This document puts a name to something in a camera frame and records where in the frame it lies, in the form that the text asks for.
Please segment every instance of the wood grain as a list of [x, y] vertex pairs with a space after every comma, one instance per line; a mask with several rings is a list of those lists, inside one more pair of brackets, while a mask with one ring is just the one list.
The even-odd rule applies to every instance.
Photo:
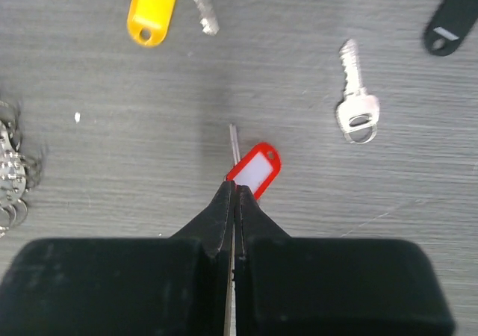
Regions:
[[[38, 237], [171, 235], [232, 165], [235, 122], [243, 151], [267, 140], [282, 153], [261, 206], [287, 232], [419, 243], [457, 334], [478, 335], [476, 32], [437, 58], [420, 38], [440, 0], [215, 0], [208, 37], [178, 0], [167, 39], [143, 49], [129, 2], [0, 0], [1, 92], [22, 100], [30, 148], [49, 146], [1, 270]], [[364, 146], [334, 115], [350, 37], [382, 109]]]

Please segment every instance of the yellow key tag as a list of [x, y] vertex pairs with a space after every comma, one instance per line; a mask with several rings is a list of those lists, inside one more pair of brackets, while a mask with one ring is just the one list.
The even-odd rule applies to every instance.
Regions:
[[127, 26], [132, 39], [145, 47], [159, 45], [167, 35], [176, 0], [131, 0]]

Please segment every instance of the black key tag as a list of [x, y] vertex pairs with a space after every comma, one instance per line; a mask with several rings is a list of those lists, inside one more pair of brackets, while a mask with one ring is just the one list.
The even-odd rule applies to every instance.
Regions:
[[425, 30], [425, 48], [435, 56], [452, 54], [477, 19], [478, 0], [443, 0]]

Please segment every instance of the tabletop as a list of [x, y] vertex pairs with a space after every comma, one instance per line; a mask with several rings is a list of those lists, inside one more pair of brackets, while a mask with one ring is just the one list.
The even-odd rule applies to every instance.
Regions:
[[[39, 237], [167, 237], [211, 200], [242, 153], [273, 144], [261, 207], [303, 237], [400, 237], [429, 255], [458, 324], [478, 334], [478, 33], [423, 48], [441, 0], [214, 0], [215, 37], [177, 0], [157, 48], [126, 29], [131, 0], [0, 0], [0, 94], [22, 104], [25, 148], [48, 146], [27, 221], [0, 268]], [[376, 138], [335, 119], [338, 50], [358, 43], [380, 100]]]

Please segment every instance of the red key tag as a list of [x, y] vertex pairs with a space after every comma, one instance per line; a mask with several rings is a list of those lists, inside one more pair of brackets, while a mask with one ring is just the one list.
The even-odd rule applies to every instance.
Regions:
[[270, 144], [262, 142], [252, 148], [226, 176], [227, 181], [246, 185], [256, 199], [261, 198], [282, 168], [279, 153]]

